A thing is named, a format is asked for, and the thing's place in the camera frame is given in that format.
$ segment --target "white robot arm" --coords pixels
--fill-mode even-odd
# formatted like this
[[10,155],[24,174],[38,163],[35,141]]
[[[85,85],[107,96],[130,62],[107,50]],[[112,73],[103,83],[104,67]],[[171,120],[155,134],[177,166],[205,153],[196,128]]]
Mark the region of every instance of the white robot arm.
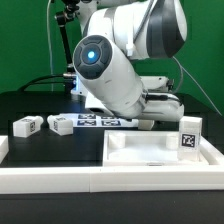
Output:
[[[93,9],[93,3],[86,5]],[[186,27],[179,0],[148,0],[92,12],[73,55],[92,101],[87,97],[88,108],[124,119],[178,121],[184,112],[178,98],[148,88],[130,61],[172,57],[186,40]]]

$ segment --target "white box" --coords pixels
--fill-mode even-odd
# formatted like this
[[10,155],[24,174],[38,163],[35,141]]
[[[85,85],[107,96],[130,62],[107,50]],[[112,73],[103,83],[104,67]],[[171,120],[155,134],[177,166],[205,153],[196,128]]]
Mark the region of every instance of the white box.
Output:
[[43,118],[40,116],[27,116],[13,122],[13,135],[15,137],[27,138],[40,131]]
[[49,128],[59,135],[71,135],[73,134],[73,121],[63,116],[52,116],[47,118]]

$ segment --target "cable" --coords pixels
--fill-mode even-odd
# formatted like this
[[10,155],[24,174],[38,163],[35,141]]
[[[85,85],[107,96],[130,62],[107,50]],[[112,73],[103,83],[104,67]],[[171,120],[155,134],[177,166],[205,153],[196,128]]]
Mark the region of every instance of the cable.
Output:
[[26,86],[24,86],[23,91],[24,91],[26,88],[28,88],[29,86],[33,86],[33,85],[58,84],[58,83],[64,84],[64,82],[57,82],[57,81],[53,81],[53,82],[35,82],[35,83],[29,83],[29,84],[27,84]]
[[46,79],[53,79],[53,78],[63,78],[63,75],[47,75],[47,76],[42,76],[36,79],[31,80],[30,82],[26,83],[25,85],[21,86],[17,91],[23,92],[28,86],[37,83],[38,81],[46,80]]
[[175,94],[175,93],[177,93],[180,90],[180,88],[181,88],[181,86],[183,84],[184,72],[183,72],[183,69],[182,69],[182,66],[181,66],[180,62],[175,57],[173,57],[173,60],[177,63],[177,65],[178,65],[178,67],[180,69],[180,81],[179,81],[179,84],[178,84],[177,88],[172,92],[173,94]]
[[48,48],[49,48],[49,57],[50,57],[50,72],[51,75],[54,74],[54,63],[53,63],[53,55],[52,55],[52,43],[51,43],[51,31],[50,31],[50,5],[52,0],[48,1],[47,4],[47,40],[48,40]]
[[146,20],[147,20],[148,14],[149,14],[149,12],[150,12],[150,10],[151,10],[151,8],[152,8],[153,2],[154,2],[154,0],[151,0],[150,3],[149,3],[149,5],[148,5],[148,7],[147,7],[147,9],[146,9],[146,12],[145,12],[145,14],[144,14],[144,16],[143,16],[143,19],[142,19],[142,21],[141,21],[141,24],[140,24],[140,26],[139,26],[139,28],[138,28],[136,34],[134,35],[134,41],[133,41],[134,43],[135,43],[136,40],[138,39],[138,36],[139,36],[139,34],[141,33],[143,26],[145,25],[145,22],[146,22]]
[[207,95],[207,93],[204,91],[204,89],[200,86],[200,84],[196,81],[196,79],[181,65],[181,63],[178,61],[177,58],[173,57],[175,61],[177,61],[179,63],[179,65],[181,66],[181,69],[194,81],[194,83],[198,86],[198,88],[202,91],[202,93],[204,94],[204,96],[208,99],[208,101],[211,103],[211,105],[214,107],[214,109],[216,110],[216,112],[222,116],[221,112],[218,110],[218,108],[215,106],[215,104],[213,103],[213,101],[210,99],[210,97]]

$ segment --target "green backdrop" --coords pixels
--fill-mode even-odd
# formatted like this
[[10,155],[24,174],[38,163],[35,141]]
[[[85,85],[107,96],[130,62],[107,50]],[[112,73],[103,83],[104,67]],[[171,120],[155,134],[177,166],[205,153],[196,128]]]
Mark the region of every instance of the green backdrop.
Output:
[[[56,0],[51,6],[51,35],[54,73],[66,69],[59,29],[54,20],[63,4]],[[224,1],[182,0],[188,23],[185,46],[176,55],[182,65],[200,83],[219,110],[224,114]],[[49,75],[47,43],[48,0],[0,1],[0,92],[17,90],[31,79]],[[73,50],[81,38],[78,21],[68,24]],[[166,75],[179,80],[179,70],[172,59],[144,60],[134,63],[139,75]],[[50,86],[30,90],[50,90]],[[209,105],[198,87],[185,76],[180,90]]]

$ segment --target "blue light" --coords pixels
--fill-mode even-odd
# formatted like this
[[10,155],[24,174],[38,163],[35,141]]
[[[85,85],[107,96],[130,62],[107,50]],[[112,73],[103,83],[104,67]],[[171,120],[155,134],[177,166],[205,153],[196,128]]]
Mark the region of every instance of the blue light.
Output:
[[95,57],[95,53],[94,53],[94,51],[90,51],[89,53],[88,53],[88,58],[89,59],[93,59]]

